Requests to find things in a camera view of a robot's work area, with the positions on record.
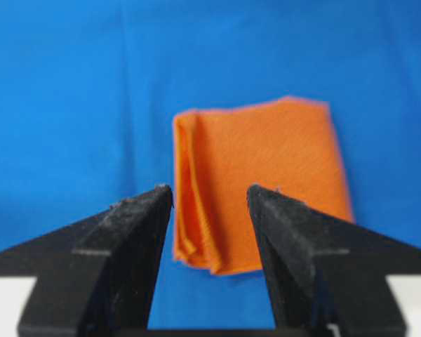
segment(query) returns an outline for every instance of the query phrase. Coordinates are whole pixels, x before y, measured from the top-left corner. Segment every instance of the orange towel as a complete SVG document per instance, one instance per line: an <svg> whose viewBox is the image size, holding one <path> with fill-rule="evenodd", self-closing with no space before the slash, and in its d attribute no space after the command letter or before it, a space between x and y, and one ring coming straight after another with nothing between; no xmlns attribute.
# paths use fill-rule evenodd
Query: orange towel
<svg viewBox="0 0 421 337"><path fill-rule="evenodd" d="M253 183L352 220L328 106L285 98L174 120L174 257L216 275L262 268L246 204Z"/></svg>

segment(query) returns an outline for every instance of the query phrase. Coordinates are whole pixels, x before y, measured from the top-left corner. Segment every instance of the blue fabric background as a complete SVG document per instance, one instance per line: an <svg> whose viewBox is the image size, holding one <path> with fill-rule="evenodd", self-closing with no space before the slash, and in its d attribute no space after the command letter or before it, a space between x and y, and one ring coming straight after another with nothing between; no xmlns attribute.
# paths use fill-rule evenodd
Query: blue fabric background
<svg viewBox="0 0 421 337"><path fill-rule="evenodd" d="M0 0L0 250L173 185L178 112L288 94L330 103L358 222L421 246L421 1ZM261 272L172 240L151 327L274 325Z"/></svg>

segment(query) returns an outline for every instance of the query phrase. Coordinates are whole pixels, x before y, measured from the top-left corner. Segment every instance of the black plastic jaw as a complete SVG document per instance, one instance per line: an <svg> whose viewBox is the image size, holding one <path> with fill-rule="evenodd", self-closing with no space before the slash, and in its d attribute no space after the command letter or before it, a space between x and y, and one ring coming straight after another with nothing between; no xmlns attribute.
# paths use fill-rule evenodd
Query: black plastic jaw
<svg viewBox="0 0 421 337"><path fill-rule="evenodd" d="M33 276L20 337L145 328L170 218L159 186L0 253L0 277Z"/></svg>
<svg viewBox="0 0 421 337"><path fill-rule="evenodd" d="M421 275L421 249L254 185L248 206L278 327L337 324L344 337L404 337L387 275Z"/></svg>

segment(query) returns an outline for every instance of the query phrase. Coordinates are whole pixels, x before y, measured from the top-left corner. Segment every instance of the orange cloth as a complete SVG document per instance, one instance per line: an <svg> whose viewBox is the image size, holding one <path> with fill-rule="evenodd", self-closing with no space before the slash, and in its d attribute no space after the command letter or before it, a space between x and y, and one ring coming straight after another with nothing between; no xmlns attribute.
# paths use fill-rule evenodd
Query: orange cloth
<svg viewBox="0 0 421 337"><path fill-rule="evenodd" d="M216 275L261 269L246 203L253 183L352 220L326 104L190 110L173 124L175 259Z"/></svg>

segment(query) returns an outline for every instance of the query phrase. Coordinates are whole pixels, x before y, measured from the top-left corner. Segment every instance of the white surface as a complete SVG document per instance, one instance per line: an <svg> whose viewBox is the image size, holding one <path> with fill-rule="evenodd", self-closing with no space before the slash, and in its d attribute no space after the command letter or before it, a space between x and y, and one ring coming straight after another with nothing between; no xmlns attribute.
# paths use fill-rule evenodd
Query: white surface
<svg viewBox="0 0 421 337"><path fill-rule="evenodd" d="M328 324L327 328L332 331L333 337L342 337L340 334L340 329L338 328L337 324Z"/></svg>
<svg viewBox="0 0 421 337"><path fill-rule="evenodd" d="M36 277L0 277L0 337L18 337L17 327Z"/></svg>
<svg viewBox="0 0 421 337"><path fill-rule="evenodd" d="M387 275L387 282L406 321L406 337L421 337L421 275Z"/></svg>

